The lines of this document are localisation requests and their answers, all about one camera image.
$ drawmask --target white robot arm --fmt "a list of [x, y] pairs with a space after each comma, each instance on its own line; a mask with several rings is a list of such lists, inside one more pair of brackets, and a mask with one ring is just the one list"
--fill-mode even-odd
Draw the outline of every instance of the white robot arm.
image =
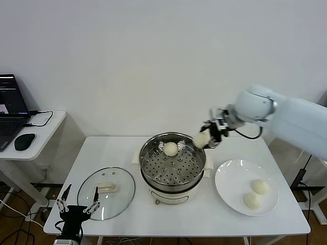
[[210, 130], [209, 148], [216, 147], [221, 135], [226, 136], [226, 131], [244, 123], [257, 124], [274, 136], [327, 160], [326, 107], [252, 85], [239, 94], [234, 105], [228, 105], [226, 109], [211, 109], [211, 120], [206, 125], [215, 124], [220, 135], [217, 137], [217, 130]]

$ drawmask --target small white table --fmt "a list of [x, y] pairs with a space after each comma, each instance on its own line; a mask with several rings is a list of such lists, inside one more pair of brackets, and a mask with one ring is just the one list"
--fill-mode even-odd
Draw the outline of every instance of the small white table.
[[[215, 150], [206, 150], [214, 160], [214, 168], [229, 159], [246, 159], [264, 168], [275, 180], [279, 203], [269, 214], [251, 217], [231, 209], [218, 195], [212, 178], [200, 182], [197, 193], [186, 203], [155, 205], [140, 171], [131, 164], [135, 150], [148, 137], [88, 137], [63, 185], [72, 184], [67, 204], [77, 203], [78, 190], [83, 181], [95, 171], [118, 166], [129, 171], [135, 180], [135, 195], [130, 206], [115, 218], [105, 221], [88, 220], [83, 223], [85, 236], [134, 237], [266, 237], [258, 244], [272, 244], [286, 235], [310, 232], [305, 216], [294, 198], [283, 174], [263, 139], [248, 140], [229, 137]], [[44, 232], [59, 234], [54, 224], [61, 220], [55, 206], [44, 226]]]
[[[50, 113], [37, 114], [32, 116], [29, 122], [35, 125], [42, 125], [50, 115]], [[40, 207], [47, 206], [48, 200], [45, 198], [45, 195], [49, 191], [49, 188], [43, 188], [42, 191], [39, 192], [30, 184], [30, 180], [24, 175], [24, 173], [22, 173], [13, 161], [32, 161], [37, 158], [65, 117], [65, 111], [54, 111], [52, 118], [45, 126], [23, 128], [16, 138], [22, 134], [35, 134], [35, 139], [30, 147], [25, 151], [16, 151], [14, 147], [15, 138], [10, 145], [0, 153], [0, 171], [6, 176], [4, 179], [5, 182], [7, 182], [6, 180], [8, 179], [10, 180], [10, 183], [8, 183], [8, 185], [12, 187], [10, 192], [14, 190], [17, 191], [20, 188], [36, 201], [30, 210], [31, 213], [37, 212]], [[9, 196], [10, 194], [6, 195], [4, 200], [6, 201]], [[49, 202], [49, 207], [52, 207], [53, 204], [54, 200], [51, 200]]]

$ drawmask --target power outlet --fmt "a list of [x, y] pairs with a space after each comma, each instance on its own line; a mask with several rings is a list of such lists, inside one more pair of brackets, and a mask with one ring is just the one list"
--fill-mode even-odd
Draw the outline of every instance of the power outlet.
[[51, 166], [50, 165], [39, 165], [39, 168], [42, 170], [42, 171], [51, 171]]

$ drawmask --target laptop keyboard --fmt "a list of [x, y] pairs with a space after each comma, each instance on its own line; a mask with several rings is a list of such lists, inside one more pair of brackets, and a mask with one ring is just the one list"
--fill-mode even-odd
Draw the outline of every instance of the laptop keyboard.
[[22, 121], [6, 122], [0, 121], [0, 136], [8, 136], [15, 134], [18, 130], [21, 129], [21, 126], [24, 124]]

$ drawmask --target steamed bun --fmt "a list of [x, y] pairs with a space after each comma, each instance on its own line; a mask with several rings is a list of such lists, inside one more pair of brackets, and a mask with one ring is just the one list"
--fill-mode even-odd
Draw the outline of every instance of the steamed bun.
[[254, 192], [246, 193], [243, 196], [243, 201], [250, 209], [258, 209], [261, 207], [261, 200]]
[[260, 195], [265, 195], [270, 190], [269, 184], [264, 180], [251, 181], [251, 187], [256, 193]]
[[193, 139], [193, 144], [197, 147], [202, 149], [204, 146], [208, 144], [210, 140], [209, 135], [204, 132], [198, 133], [195, 138]]
[[178, 146], [174, 142], [168, 142], [163, 146], [163, 153], [169, 157], [176, 156], [178, 153]]

